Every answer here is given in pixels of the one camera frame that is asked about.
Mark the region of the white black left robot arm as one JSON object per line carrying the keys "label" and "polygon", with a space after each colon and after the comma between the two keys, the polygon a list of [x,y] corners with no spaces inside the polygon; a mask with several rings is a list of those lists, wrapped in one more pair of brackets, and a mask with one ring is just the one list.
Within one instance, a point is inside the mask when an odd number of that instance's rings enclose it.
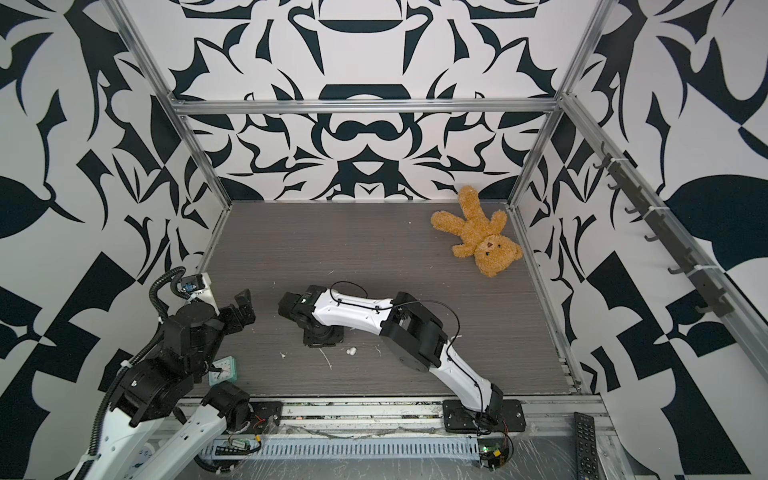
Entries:
{"label": "white black left robot arm", "polygon": [[214,371],[223,339],[254,323],[249,290],[220,308],[205,274],[176,267],[150,286],[158,329],[136,355],[121,363],[96,413],[89,446],[72,479],[173,479],[188,464],[216,475],[232,472],[260,451],[259,440],[227,448],[227,459],[201,453],[216,437],[247,430],[249,395],[230,382],[211,387],[191,416],[179,401]]}

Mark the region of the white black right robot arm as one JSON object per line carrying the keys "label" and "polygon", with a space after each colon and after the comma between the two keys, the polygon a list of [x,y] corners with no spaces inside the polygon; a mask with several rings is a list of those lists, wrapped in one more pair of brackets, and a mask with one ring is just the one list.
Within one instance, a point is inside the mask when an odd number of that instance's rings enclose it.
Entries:
{"label": "white black right robot arm", "polygon": [[371,299],[312,285],[303,293],[285,293],[278,314],[300,327],[304,344],[312,348],[337,345],[347,329],[381,337],[402,364],[428,372],[448,387],[480,429],[500,427],[502,390],[459,355],[455,339],[428,304],[406,292]]}

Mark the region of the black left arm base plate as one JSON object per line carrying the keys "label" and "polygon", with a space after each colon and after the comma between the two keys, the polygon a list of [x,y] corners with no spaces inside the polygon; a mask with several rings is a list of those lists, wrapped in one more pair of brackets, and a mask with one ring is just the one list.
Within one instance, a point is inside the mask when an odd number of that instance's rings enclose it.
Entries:
{"label": "black left arm base plate", "polygon": [[265,429],[269,425],[279,426],[282,419],[283,403],[281,401],[257,400],[249,404],[249,428],[251,430]]}

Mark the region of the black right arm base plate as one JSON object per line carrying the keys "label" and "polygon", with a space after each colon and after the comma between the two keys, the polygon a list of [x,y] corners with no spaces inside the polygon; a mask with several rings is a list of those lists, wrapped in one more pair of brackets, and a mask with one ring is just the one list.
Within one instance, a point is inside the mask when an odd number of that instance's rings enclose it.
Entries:
{"label": "black right arm base plate", "polygon": [[442,402],[444,429],[449,433],[473,434],[482,432],[523,432],[527,427],[522,404],[519,400],[504,399],[500,404],[497,421],[480,420],[476,412],[466,409],[459,400]]}

